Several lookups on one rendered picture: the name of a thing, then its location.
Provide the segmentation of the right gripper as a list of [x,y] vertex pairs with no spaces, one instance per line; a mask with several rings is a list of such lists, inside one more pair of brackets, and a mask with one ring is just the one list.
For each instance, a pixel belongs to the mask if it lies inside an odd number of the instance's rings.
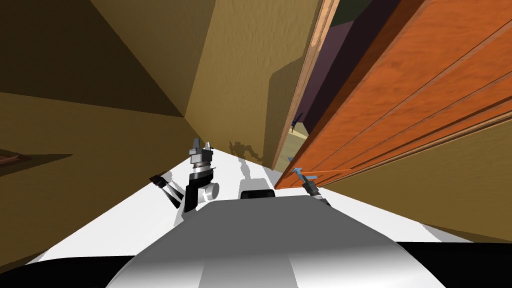
[[[297,174],[297,176],[299,178],[302,177],[302,168],[301,167],[296,167],[296,168],[293,168],[292,171]],[[316,186],[316,184],[312,181],[312,180],[315,180],[317,179],[318,177],[316,175],[307,175],[305,177],[305,179],[307,179],[303,184],[302,184],[302,187],[306,190],[307,193],[317,193],[318,192],[318,187]]]

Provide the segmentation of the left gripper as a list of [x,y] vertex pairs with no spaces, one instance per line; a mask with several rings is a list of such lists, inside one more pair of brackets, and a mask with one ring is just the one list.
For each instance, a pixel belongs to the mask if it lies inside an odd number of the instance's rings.
[[189,150],[190,163],[195,165],[197,163],[210,163],[213,157],[213,148],[210,142],[206,142],[204,149],[201,149],[201,140],[195,138],[193,141],[193,149]]

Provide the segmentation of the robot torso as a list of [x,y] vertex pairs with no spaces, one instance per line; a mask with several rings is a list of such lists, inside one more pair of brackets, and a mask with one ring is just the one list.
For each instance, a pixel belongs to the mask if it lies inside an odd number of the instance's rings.
[[445,288],[395,241],[311,196],[213,201],[106,288]]

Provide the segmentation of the orange wooden door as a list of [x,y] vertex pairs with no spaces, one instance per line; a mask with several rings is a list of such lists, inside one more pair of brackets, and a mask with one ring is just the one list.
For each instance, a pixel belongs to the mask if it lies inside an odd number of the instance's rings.
[[370,0],[275,183],[322,187],[512,118],[512,0]]

